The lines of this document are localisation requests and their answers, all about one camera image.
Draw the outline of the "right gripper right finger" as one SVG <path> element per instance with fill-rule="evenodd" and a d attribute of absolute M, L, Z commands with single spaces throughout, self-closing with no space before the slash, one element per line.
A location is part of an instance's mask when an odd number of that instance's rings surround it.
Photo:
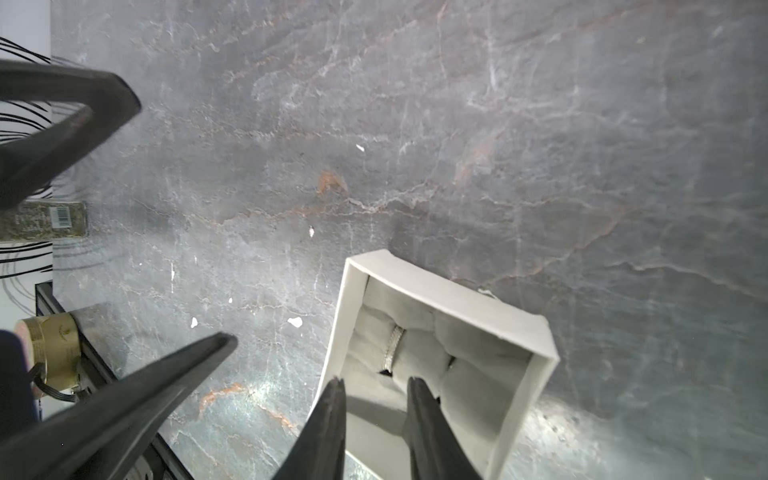
<path fill-rule="evenodd" d="M 427 383 L 418 377 L 408 380 L 403 439 L 410 452 L 412 479 L 481 479 L 458 443 L 440 404 Z"/>

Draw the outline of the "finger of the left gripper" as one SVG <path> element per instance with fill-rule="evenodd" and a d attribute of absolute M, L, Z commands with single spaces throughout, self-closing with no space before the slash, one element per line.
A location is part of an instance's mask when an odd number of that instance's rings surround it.
<path fill-rule="evenodd" d="M 105 142 L 141 111 L 118 75 L 54 65 L 1 62 L 3 101 L 77 103 L 59 123 L 1 146 L 1 208 L 9 210 Z"/>
<path fill-rule="evenodd" d="M 167 417 L 237 344 L 225 333 L 204 338 L 42 421 L 21 341 L 2 333 L 2 478 L 124 478 Z"/>

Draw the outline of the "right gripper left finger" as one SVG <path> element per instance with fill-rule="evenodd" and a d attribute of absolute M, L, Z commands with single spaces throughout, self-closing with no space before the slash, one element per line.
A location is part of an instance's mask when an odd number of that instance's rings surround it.
<path fill-rule="evenodd" d="M 346 415 L 344 381 L 335 377 L 324 387 L 304 428 L 273 479 L 342 479 L 346 454 Z"/>

